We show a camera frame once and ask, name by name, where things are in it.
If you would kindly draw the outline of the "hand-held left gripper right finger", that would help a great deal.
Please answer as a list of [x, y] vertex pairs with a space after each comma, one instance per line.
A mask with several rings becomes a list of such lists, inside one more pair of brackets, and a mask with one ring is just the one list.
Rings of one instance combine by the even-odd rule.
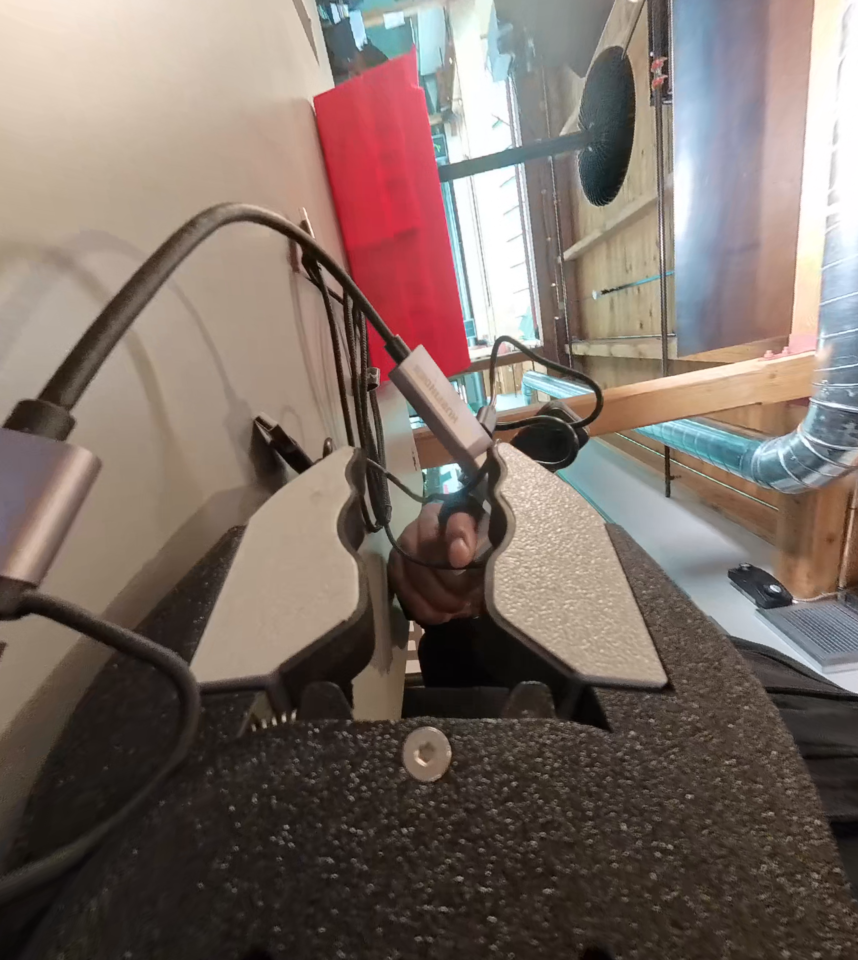
[[664, 689], [661, 657], [603, 516], [507, 442], [494, 444], [491, 461], [484, 603], [494, 623], [567, 681]]

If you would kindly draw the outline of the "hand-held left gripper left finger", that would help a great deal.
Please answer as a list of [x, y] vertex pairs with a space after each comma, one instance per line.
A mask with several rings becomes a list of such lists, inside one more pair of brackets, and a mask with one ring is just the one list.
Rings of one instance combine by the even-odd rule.
[[375, 650], [365, 457], [344, 447], [255, 512], [191, 660], [201, 688], [348, 686]]

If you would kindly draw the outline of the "person's right hand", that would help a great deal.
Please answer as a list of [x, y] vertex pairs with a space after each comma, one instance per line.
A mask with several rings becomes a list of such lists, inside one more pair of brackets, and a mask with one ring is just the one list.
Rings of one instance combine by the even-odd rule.
[[441, 523], [441, 510], [437, 503], [421, 509], [397, 537], [387, 565], [402, 611], [425, 629], [476, 618], [484, 609], [484, 571], [470, 565], [488, 522], [459, 511]]

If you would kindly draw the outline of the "black foot pedal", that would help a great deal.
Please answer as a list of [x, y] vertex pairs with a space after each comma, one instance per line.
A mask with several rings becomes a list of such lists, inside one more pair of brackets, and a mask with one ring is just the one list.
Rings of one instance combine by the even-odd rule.
[[727, 572], [727, 579], [737, 592], [759, 610], [790, 607], [793, 594], [772, 574], [753, 564], [740, 563]]

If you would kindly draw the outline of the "wooden beam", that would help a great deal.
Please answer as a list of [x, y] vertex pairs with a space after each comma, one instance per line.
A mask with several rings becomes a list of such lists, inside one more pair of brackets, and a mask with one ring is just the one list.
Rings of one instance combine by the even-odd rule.
[[754, 405], [806, 400], [816, 351], [794, 351], [632, 383], [603, 392], [594, 436], [708, 416]]

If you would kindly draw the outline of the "metal floor grate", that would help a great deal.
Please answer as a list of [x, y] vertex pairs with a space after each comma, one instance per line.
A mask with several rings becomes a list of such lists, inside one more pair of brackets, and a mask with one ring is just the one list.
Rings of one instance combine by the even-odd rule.
[[823, 672], [858, 669], [858, 613], [848, 606], [824, 600], [755, 613]]

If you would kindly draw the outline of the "red plastic bin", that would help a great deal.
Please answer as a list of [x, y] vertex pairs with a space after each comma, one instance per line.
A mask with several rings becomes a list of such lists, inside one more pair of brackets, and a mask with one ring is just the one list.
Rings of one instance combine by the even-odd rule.
[[354, 282], [390, 331], [447, 378], [471, 365], [417, 53], [314, 99]]

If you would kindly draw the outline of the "black round fan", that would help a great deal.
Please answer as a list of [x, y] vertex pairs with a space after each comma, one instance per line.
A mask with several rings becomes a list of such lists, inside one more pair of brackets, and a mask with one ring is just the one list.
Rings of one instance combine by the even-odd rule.
[[575, 131], [477, 158], [440, 164], [442, 184], [575, 154], [580, 189], [594, 207], [611, 204], [620, 192], [635, 141], [637, 97], [626, 49], [611, 45], [592, 62], [584, 81]]

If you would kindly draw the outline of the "dark wall panel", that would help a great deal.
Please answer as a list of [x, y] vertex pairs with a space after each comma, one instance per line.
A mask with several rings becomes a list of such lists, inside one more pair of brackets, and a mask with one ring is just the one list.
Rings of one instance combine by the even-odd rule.
[[813, 7], [671, 3], [678, 357], [790, 331]]

